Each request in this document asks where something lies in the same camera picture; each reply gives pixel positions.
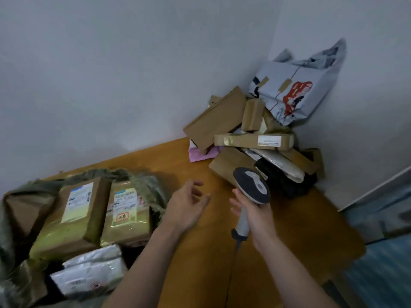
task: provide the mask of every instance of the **blue fabric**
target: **blue fabric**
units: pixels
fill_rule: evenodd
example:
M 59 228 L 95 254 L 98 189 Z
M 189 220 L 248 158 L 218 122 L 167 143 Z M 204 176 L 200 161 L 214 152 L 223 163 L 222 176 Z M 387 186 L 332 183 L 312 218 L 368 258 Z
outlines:
M 411 307 L 411 234 L 367 245 L 343 275 L 368 307 Z

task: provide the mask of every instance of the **barcode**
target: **barcode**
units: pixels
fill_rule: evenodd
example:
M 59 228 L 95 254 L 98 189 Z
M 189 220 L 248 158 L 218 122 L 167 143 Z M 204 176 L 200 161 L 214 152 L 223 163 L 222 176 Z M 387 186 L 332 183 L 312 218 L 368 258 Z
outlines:
M 69 284 L 71 285 L 79 285 L 85 283 L 85 279 L 78 279 L 78 280 L 74 280 L 74 281 L 70 281 Z

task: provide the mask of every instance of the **pile of packages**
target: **pile of packages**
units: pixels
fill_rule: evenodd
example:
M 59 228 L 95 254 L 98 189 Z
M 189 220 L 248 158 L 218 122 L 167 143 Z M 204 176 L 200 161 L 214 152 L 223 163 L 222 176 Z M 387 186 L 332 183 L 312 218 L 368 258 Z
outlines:
M 126 170 L 89 170 L 6 193 L 0 209 L 0 306 L 71 299 L 65 307 L 77 307 L 76 300 L 112 291 L 127 271 L 122 250 L 141 251 L 167 202 L 155 176 Z
M 191 139 L 190 161 L 215 158 L 209 168 L 234 186 L 234 169 L 249 167 L 285 197 L 306 194 L 324 178 L 323 160 L 319 149 L 295 147 L 290 124 L 314 111 L 345 56 L 344 39 L 302 61 L 284 50 L 260 68 L 248 96 L 239 87 L 212 96 L 208 109 L 183 129 Z

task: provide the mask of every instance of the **wall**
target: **wall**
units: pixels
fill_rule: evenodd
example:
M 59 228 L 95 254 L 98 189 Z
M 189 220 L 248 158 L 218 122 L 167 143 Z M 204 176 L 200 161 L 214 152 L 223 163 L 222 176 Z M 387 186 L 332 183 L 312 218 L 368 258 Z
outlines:
M 183 137 L 246 88 L 282 0 L 0 0 L 0 192 Z
M 284 0 L 269 57 L 307 58 L 347 39 L 335 87 L 305 125 L 323 153 L 319 184 L 343 208 L 411 164 L 411 0 Z

